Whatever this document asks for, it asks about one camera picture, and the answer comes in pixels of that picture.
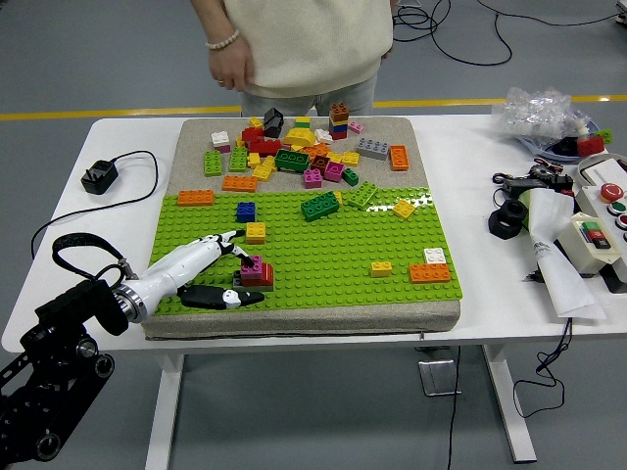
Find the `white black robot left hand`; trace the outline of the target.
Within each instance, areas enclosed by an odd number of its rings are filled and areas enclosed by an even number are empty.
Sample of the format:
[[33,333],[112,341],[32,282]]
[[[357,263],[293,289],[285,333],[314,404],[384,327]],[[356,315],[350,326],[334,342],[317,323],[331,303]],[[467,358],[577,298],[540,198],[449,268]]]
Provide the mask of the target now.
[[178,297],[184,306],[225,310],[262,302],[265,295],[237,292],[214,286],[193,285],[200,273],[214,265],[224,255],[234,255],[252,267],[253,260],[232,240],[245,231],[233,230],[219,235],[208,235],[181,245],[146,269],[138,279],[121,285],[130,294],[136,306],[139,322],[152,316],[158,303]]

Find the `person's right hand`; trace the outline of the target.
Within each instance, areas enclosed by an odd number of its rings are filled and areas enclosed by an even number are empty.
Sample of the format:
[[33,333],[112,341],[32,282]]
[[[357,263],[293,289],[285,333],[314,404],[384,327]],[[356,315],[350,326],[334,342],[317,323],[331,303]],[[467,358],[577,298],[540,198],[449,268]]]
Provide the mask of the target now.
[[221,50],[209,52],[212,78],[222,88],[244,92],[254,78],[251,49],[243,38],[237,38]]

